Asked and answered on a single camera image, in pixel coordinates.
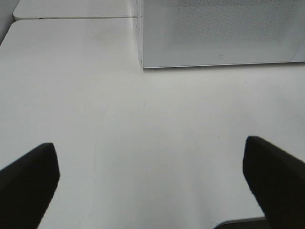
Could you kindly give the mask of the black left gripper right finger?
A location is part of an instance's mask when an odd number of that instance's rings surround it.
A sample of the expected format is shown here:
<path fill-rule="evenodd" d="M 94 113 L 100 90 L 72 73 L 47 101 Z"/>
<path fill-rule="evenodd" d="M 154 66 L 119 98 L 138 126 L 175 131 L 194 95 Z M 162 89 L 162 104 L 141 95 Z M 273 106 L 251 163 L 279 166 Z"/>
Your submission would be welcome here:
<path fill-rule="evenodd" d="M 243 174 L 273 229 L 305 227 L 305 164 L 258 136 L 246 139 Z"/>

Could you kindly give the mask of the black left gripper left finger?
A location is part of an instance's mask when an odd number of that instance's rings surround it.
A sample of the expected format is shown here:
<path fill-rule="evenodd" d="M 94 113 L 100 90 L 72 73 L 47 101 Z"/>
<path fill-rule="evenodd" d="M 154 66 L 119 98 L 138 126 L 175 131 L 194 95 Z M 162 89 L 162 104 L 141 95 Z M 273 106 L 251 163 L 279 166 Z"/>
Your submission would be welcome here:
<path fill-rule="evenodd" d="M 36 229 L 54 196 L 60 170 L 54 144 L 43 143 L 0 171 L 0 227 Z"/>

